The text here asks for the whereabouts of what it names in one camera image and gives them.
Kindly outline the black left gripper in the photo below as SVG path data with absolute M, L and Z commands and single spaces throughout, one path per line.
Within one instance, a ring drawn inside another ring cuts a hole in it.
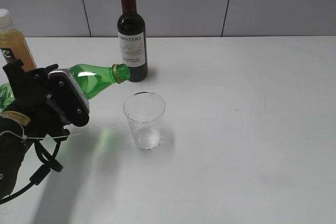
M 65 140 L 70 135 L 69 130 L 64 128 L 69 124 L 64 117 L 65 111 L 56 101 L 57 93 L 48 78 L 48 74 L 56 69 L 58 65 L 53 64 L 26 72 L 21 60 L 3 67 L 15 98 L 3 113 L 18 112 L 29 118 L 28 123 L 23 123 L 26 139 L 42 140 L 49 135 Z

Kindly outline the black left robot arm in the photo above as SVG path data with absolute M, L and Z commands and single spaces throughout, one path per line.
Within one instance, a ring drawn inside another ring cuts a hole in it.
M 50 170 L 62 170 L 56 155 L 60 143 L 68 138 L 70 132 L 59 112 L 50 104 L 53 93 L 48 74 L 57 68 L 58 65 L 53 64 L 26 72 L 20 59 L 3 67 L 14 93 L 14 101 L 1 112 L 1 203 L 39 184 Z M 19 169 L 32 145 L 42 166 L 29 184 L 15 193 L 13 190 Z

